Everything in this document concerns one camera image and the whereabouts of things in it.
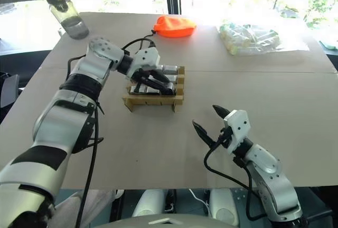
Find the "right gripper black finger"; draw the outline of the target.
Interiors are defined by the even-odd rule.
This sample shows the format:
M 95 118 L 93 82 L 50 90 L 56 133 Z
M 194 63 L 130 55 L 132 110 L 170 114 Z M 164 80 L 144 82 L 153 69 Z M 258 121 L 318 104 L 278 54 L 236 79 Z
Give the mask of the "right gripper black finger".
M 230 113 L 229 110 L 225 109 L 222 106 L 214 104 L 212 107 L 214 108 L 217 115 L 222 119 L 224 119 Z
M 209 148 L 214 146 L 214 141 L 211 137 L 208 136 L 207 131 L 197 122 L 192 120 L 192 125 L 197 133 L 197 135 L 207 144 Z

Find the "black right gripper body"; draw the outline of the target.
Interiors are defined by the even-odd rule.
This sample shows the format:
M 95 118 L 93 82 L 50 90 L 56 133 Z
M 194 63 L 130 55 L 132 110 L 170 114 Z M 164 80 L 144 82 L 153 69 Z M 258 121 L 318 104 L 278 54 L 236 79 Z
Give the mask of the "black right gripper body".
M 213 148 L 218 148 L 220 145 L 224 148 L 228 148 L 231 142 L 232 129 L 230 127 L 222 128 L 220 131 L 220 135 L 217 140 L 213 144 Z

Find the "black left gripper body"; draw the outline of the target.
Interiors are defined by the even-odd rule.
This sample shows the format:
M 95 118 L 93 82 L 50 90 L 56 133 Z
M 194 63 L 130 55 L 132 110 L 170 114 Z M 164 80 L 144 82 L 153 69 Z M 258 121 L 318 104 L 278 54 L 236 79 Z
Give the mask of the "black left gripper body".
M 149 76 L 150 76 L 149 71 L 138 70 L 133 73 L 131 79 L 136 83 L 150 84 L 151 81 L 149 79 Z

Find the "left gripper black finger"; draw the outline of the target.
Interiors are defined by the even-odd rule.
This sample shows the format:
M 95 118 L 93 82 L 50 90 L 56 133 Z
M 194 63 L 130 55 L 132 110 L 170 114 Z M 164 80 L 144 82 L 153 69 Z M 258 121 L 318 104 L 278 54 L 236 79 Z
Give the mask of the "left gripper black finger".
M 170 83 L 169 78 L 166 77 L 165 74 L 162 71 L 159 71 L 159 70 L 150 70 L 149 73 L 157 81 L 160 81 L 162 83 Z
M 163 83 L 163 82 L 160 82 L 158 80 L 143 79 L 143 80 L 138 81 L 137 83 L 146 85 L 149 88 L 157 90 L 163 96 L 173 96 L 174 95 L 174 84 L 171 83 L 171 82 Z

